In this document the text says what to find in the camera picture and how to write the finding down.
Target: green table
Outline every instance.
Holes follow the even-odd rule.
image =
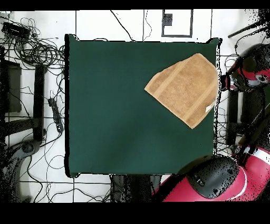
[[[66,171],[170,174],[213,153],[214,109],[190,129],[144,87],[195,53],[216,65],[218,43],[77,41],[66,35]]]

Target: black device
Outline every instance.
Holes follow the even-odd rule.
[[[60,113],[59,113],[59,110],[58,110],[57,103],[54,100],[54,98],[48,99],[48,103],[49,103],[49,106],[53,110],[53,120],[54,120],[54,122],[56,124],[56,129],[57,129],[57,131],[59,133],[62,133],[64,131],[64,127],[63,127],[63,124],[62,124],[62,121],[61,121],[61,116],[60,116]]]
[[[30,30],[13,23],[4,22],[2,32],[8,35],[16,36],[21,39],[29,39]]]

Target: white floor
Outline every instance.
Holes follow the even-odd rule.
[[[234,45],[236,41],[247,33],[253,30],[246,31],[233,38],[227,36],[244,26],[247,26],[257,20],[258,10],[194,10],[193,16],[193,36],[192,38],[162,38],[161,37],[161,20],[162,10],[131,10],[131,11],[114,11],[116,16],[122,25],[129,31],[131,37],[136,41],[142,41],[144,34],[145,41],[194,41],[194,42],[206,42],[209,38],[223,38],[223,42],[220,47],[220,68],[222,74],[226,72],[225,59],[227,55],[235,53]],[[186,12],[182,10],[169,10],[166,13],[172,13],[173,18],[182,18]],[[125,30],[120,26],[115,17],[110,11],[33,11],[33,12],[12,12],[10,19],[19,22],[21,18],[33,18],[35,19],[36,27],[41,31],[42,38],[54,38],[53,42],[58,47],[64,44],[64,35],[67,33],[76,34],[80,40],[92,40],[95,38],[106,38],[109,41],[130,41],[129,36]],[[176,34],[186,34],[187,24],[173,23],[173,29]],[[265,34],[255,34],[248,36],[240,40],[237,48],[237,53],[243,52],[246,48],[253,44],[260,43],[264,39]],[[231,66],[232,61],[227,63],[227,66]],[[22,72],[22,87],[29,86],[31,91],[34,89],[34,71]],[[56,85],[56,78],[54,75],[47,73],[45,78],[45,96],[50,96],[50,90],[54,93],[57,92],[58,86]],[[226,114],[226,101],[227,93],[223,92],[221,100],[224,101],[220,104],[219,109],[219,121],[225,122],[223,114]],[[21,94],[22,102],[25,104],[30,115],[33,115],[33,96],[28,94]],[[64,103],[58,100],[58,107],[62,109]],[[18,113],[11,113],[11,116],[27,116],[24,109]],[[48,105],[44,105],[44,116],[52,117],[51,108]],[[44,127],[47,128],[53,119],[44,119]],[[32,131],[25,131],[19,134],[11,135],[9,138],[10,145],[21,141],[24,136],[30,134]],[[57,131],[55,125],[52,124],[49,127],[47,140],[50,141],[57,137]],[[92,174],[81,174],[73,182],[73,179],[66,177],[64,173],[63,157],[58,156],[52,160],[51,167],[48,168],[47,162],[45,161],[44,152],[47,152],[51,147],[50,151],[46,154],[46,159],[49,162],[56,155],[63,155],[65,153],[64,148],[64,135],[59,138],[54,145],[48,144],[46,148],[41,148],[39,152],[33,155],[31,165],[37,163],[30,169],[30,174],[37,180],[43,182],[42,192],[37,197],[36,201],[40,201],[46,194],[46,182],[50,182],[50,198],[56,193],[70,191],[65,194],[57,194],[52,198],[53,202],[87,202],[91,198],[84,195],[79,190],[72,191],[73,187],[80,189],[86,194],[92,196],[104,196],[110,188],[110,179],[108,175],[92,175]],[[26,172],[26,168],[29,164],[30,159],[27,158],[23,162],[21,169],[21,192],[23,195],[32,196],[32,201],[41,189],[39,183],[34,182]],[[162,180],[165,180],[168,175],[164,175]],[[48,198],[44,197],[40,202],[48,202]]]

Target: black border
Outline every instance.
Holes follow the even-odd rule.
[[[161,31],[161,37],[162,38],[192,38],[192,27],[193,27],[193,10],[191,10],[190,14],[190,28],[189,28],[189,35],[165,35],[164,34],[164,18],[165,10],[162,10],[162,31]]]
[[[69,131],[69,109],[70,109],[70,83],[69,83],[69,67],[70,67],[70,38],[69,34],[65,34],[65,51],[64,51],[64,79],[65,81],[65,157],[64,157],[64,166],[65,174],[67,177],[71,178],[70,169],[69,169],[69,157],[70,157],[70,131]]]

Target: brown towel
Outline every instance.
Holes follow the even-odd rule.
[[[154,75],[145,90],[193,129],[215,104],[218,72],[198,53]]]

